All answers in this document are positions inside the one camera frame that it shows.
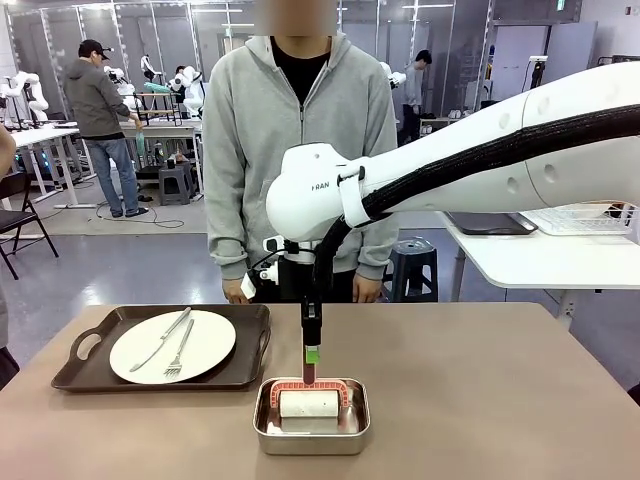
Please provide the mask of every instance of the brown table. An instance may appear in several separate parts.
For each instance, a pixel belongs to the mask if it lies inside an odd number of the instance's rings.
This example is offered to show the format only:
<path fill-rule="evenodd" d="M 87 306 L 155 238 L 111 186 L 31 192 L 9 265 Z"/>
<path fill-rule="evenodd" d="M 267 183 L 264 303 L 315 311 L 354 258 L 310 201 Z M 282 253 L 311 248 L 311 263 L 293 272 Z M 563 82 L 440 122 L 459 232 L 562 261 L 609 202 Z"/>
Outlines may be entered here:
<path fill-rule="evenodd" d="M 273 306 L 265 378 L 299 373 L 299 307 Z M 356 457 L 269 457 L 246 393 L 69 395 L 49 382 L 91 307 L 0 393 L 0 478 L 638 478 L 640 408 L 542 307 L 325 306 L 320 373 L 369 394 Z"/>

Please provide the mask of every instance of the stool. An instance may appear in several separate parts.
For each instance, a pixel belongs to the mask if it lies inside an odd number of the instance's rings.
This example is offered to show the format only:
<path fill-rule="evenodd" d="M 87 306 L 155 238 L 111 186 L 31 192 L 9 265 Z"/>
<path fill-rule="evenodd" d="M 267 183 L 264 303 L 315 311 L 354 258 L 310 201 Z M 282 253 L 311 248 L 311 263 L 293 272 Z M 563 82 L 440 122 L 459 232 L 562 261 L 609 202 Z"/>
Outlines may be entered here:
<path fill-rule="evenodd" d="M 182 205 L 189 205 L 189 187 L 183 168 L 161 168 L 158 172 L 160 181 L 160 205 L 167 202 L 179 201 Z M 166 193 L 167 180 L 174 179 L 178 184 L 178 193 Z"/>
<path fill-rule="evenodd" d="M 384 282 L 391 282 L 391 291 L 383 291 L 392 303 L 422 303 L 438 301 L 438 251 L 424 238 L 414 237 L 400 240 L 393 245 L 390 256 L 393 273 L 386 273 Z M 422 273 L 428 266 L 431 274 L 426 278 Z M 423 293 L 426 286 L 429 293 Z"/>
<path fill-rule="evenodd" d="M 193 183 L 193 177 L 191 176 L 191 162 L 189 160 L 176 163 L 176 168 L 182 168 L 184 175 L 187 178 L 187 187 L 189 188 L 189 198 L 194 197 L 196 194 L 196 186 Z"/>

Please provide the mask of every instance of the metal container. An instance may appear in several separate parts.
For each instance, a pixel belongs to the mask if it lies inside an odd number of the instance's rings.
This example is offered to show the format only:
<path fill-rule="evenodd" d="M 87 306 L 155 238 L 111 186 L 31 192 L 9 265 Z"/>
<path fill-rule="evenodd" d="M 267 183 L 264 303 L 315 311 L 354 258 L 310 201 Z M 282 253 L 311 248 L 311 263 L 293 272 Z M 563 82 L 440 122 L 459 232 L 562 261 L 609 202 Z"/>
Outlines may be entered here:
<path fill-rule="evenodd" d="M 293 433 L 283 431 L 278 409 L 271 408 L 271 386 L 278 380 L 299 378 L 271 378 L 260 386 L 253 428 L 263 452 L 269 455 L 357 455 L 364 450 L 371 418 L 367 392 L 361 383 L 350 378 L 341 379 L 349 389 L 351 406 L 340 409 L 335 432 L 314 433 L 310 420 L 310 432 Z"/>

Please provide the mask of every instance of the hood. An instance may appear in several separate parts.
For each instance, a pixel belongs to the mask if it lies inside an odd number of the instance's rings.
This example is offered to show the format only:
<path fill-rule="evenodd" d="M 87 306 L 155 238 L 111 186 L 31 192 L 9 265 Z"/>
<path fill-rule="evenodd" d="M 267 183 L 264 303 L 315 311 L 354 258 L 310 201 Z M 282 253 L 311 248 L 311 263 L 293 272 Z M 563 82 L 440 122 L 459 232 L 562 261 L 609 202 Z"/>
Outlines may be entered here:
<path fill-rule="evenodd" d="M 329 57 L 329 70 L 332 70 L 340 63 L 342 57 L 351 47 L 351 42 L 344 33 L 338 32 L 331 37 L 331 56 Z M 273 52 L 271 51 L 271 37 L 256 36 L 245 43 L 247 48 L 253 53 L 258 60 L 268 65 L 271 69 L 277 70 L 276 62 L 273 60 Z"/>
<path fill-rule="evenodd" d="M 65 76 L 70 80 L 77 80 L 87 73 L 94 72 L 96 69 L 93 64 L 78 58 L 67 66 Z"/>

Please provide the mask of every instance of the man's left hand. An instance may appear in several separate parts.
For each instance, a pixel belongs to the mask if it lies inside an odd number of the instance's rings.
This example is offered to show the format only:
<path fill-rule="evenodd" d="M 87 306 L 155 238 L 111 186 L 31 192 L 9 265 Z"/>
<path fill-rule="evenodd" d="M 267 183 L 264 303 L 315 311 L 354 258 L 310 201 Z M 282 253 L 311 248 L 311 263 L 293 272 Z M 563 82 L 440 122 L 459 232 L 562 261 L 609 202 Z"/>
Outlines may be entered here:
<path fill-rule="evenodd" d="M 356 274 L 353 277 L 353 303 L 374 303 L 380 296 L 382 280 L 369 280 Z"/>

